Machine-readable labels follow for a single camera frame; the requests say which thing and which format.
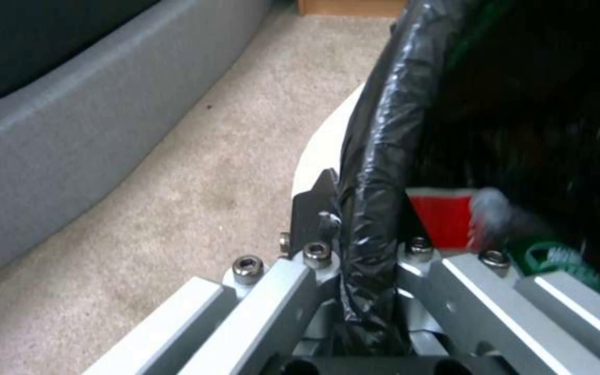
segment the black fabric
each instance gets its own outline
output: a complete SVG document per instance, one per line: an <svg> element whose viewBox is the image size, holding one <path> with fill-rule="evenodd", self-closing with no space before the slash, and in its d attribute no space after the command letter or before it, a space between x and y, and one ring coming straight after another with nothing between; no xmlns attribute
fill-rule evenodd
<svg viewBox="0 0 600 375"><path fill-rule="evenodd" d="M34 81L159 0L0 0L0 97Z"/></svg>

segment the gray upholstery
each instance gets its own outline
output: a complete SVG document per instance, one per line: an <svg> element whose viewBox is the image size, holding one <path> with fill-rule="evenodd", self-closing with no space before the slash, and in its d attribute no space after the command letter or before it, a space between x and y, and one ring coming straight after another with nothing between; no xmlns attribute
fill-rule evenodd
<svg viewBox="0 0 600 375"><path fill-rule="evenodd" d="M0 266L123 180L238 57L269 3L162 0L0 99Z"/></svg>

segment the bolt head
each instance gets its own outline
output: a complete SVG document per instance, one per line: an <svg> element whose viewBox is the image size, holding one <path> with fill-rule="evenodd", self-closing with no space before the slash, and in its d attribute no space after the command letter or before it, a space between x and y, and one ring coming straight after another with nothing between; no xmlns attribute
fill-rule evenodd
<svg viewBox="0 0 600 375"><path fill-rule="evenodd" d="M279 251L283 254L291 252L291 234L288 232L279 233Z"/></svg>
<svg viewBox="0 0 600 375"><path fill-rule="evenodd" d="M430 261L434 249L424 237L413 237L407 244L406 254L415 261Z"/></svg>
<svg viewBox="0 0 600 375"><path fill-rule="evenodd" d="M483 250L478 254L478 259L502 278L510 268L509 256L498 250Z"/></svg>
<svg viewBox="0 0 600 375"><path fill-rule="evenodd" d="M233 262L233 277L241 285L253 285L264 274L264 266L259 257L253 255L241 256Z"/></svg>
<svg viewBox="0 0 600 375"><path fill-rule="evenodd" d="M303 247L305 265L319 270L331 264L332 251L325 242L309 242Z"/></svg>

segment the metal plate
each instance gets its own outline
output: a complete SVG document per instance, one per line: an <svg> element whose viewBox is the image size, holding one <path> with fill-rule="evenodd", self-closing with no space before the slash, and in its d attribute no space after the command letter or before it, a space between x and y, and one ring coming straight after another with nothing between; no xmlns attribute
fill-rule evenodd
<svg viewBox="0 0 600 375"><path fill-rule="evenodd" d="M521 280L515 289L600 357L600 295L565 272Z"/></svg>
<svg viewBox="0 0 600 375"><path fill-rule="evenodd" d="M494 347L522 373L600 373L600 359L473 254L433 262L410 292L460 351Z"/></svg>
<svg viewBox="0 0 600 375"><path fill-rule="evenodd" d="M192 278L85 374L176 373L235 305L230 287Z"/></svg>
<svg viewBox="0 0 600 375"><path fill-rule="evenodd" d="M259 373L273 355L290 355L318 307L317 291L314 271L277 260L180 373Z"/></svg>

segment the wooden panel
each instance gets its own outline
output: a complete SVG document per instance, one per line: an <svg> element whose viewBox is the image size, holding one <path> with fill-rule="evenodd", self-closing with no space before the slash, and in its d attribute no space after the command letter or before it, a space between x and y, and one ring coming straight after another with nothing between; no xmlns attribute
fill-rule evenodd
<svg viewBox="0 0 600 375"><path fill-rule="evenodd" d="M355 15L398 17L406 0L297 0L301 15Z"/></svg>

